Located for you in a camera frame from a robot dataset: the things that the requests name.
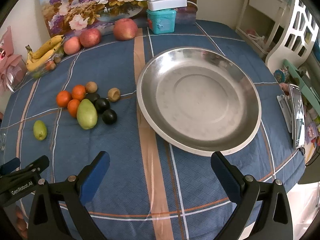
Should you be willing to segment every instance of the metal basin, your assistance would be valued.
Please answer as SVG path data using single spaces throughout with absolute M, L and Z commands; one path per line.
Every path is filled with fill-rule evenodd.
M 157 134 L 202 156 L 241 150 L 261 121 L 252 81 L 233 62 L 207 49 L 175 48 L 155 56 L 140 74 L 137 98 Z

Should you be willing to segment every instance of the white plastic chair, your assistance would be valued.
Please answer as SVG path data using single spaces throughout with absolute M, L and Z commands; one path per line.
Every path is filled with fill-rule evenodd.
M 283 67 L 284 59 L 298 68 L 309 57 L 318 34 L 319 27 L 301 0 L 292 0 L 289 17 L 291 20 L 265 61 L 271 73 Z

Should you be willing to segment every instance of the screw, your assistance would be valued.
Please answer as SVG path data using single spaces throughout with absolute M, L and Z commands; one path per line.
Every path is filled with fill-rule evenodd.
M 38 180 L 38 184 L 41 185 L 41 186 L 44 185 L 45 184 L 45 179 L 39 179 Z
M 68 177 L 68 181 L 73 182 L 73 181 L 76 180 L 76 178 L 77 177 L 75 175 L 71 175 L 71 176 Z
M 276 179 L 275 182 L 276 182 L 276 184 L 278 184 L 278 185 L 282 185 L 282 181 L 279 180 L 279 179 Z
M 253 177 L 251 175 L 245 175 L 244 178 L 246 181 L 253 181 Z

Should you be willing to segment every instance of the painting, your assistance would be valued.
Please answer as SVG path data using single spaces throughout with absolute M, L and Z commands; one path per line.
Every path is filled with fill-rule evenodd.
M 83 30 L 93 27 L 105 35 L 112 32 L 114 22 L 120 18 L 131 18 L 139 27 L 147 26 L 146 1 L 40 0 L 40 4 L 51 37 L 79 36 Z M 194 24 L 196 8 L 193 5 L 175 10 L 176 24 Z

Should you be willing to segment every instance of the tangerine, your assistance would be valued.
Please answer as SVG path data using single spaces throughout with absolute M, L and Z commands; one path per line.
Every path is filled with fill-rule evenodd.
M 76 85 L 71 93 L 73 99 L 78 99 L 81 102 L 85 98 L 85 87 L 83 85 Z
M 74 118 L 77 117 L 77 111 L 78 111 L 79 104 L 80 104 L 80 101 L 78 99 L 72 99 L 68 103 L 68 112 Z
M 71 99 L 72 95 L 70 94 L 70 92 L 63 90 L 59 92 L 56 97 L 57 105 L 62 108 L 67 107 Z

